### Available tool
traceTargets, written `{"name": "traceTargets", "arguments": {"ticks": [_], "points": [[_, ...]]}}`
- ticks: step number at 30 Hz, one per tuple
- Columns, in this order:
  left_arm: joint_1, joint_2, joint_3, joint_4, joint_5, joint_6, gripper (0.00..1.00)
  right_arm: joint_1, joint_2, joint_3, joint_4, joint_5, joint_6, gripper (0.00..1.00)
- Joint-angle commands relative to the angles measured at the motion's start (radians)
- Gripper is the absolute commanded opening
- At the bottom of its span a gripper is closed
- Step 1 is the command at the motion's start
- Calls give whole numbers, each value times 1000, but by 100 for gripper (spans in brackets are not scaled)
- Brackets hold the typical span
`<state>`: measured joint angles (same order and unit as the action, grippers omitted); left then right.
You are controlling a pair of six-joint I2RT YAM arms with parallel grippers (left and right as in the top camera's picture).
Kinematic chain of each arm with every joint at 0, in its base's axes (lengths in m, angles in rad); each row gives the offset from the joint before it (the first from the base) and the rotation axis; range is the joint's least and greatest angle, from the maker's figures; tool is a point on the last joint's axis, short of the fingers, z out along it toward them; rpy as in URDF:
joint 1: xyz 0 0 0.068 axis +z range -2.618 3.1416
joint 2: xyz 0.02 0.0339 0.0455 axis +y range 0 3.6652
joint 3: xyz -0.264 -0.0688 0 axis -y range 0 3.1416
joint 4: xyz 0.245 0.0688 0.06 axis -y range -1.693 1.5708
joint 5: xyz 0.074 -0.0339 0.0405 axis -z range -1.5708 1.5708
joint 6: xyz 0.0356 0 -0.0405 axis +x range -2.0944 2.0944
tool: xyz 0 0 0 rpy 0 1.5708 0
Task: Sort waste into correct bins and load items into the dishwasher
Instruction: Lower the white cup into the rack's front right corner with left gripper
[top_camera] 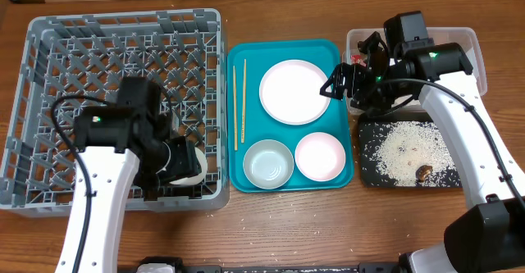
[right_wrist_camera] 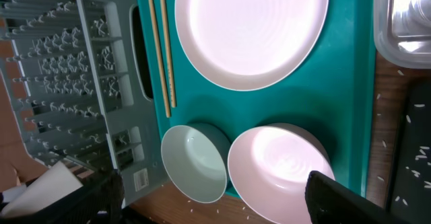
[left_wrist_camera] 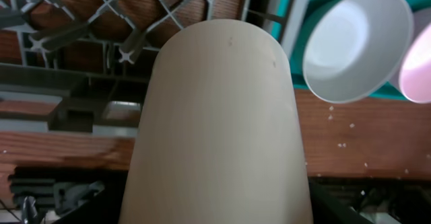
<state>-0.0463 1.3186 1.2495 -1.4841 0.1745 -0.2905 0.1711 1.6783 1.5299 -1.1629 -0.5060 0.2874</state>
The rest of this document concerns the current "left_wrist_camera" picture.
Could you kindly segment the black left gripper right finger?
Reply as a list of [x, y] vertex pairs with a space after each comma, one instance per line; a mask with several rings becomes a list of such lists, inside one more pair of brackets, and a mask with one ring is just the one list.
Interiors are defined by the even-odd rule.
[[314, 224], [372, 224], [368, 219], [344, 206], [320, 185], [309, 182]]

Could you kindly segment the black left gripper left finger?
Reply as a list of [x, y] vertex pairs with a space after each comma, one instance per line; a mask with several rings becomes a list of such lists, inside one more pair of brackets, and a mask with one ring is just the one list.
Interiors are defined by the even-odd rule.
[[125, 183], [91, 183], [79, 199], [84, 203], [54, 224], [117, 224]]

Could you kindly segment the white paper cup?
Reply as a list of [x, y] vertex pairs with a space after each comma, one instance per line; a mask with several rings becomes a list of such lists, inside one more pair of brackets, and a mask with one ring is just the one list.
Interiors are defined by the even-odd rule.
[[199, 22], [158, 53], [121, 223], [312, 223], [288, 58], [264, 30]]

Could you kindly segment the pink round bowl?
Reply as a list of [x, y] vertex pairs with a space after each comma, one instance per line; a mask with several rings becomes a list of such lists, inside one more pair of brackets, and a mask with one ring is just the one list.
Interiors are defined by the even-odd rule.
[[389, 83], [411, 102], [430, 103], [430, 8], [413, 13], [413, 40]]

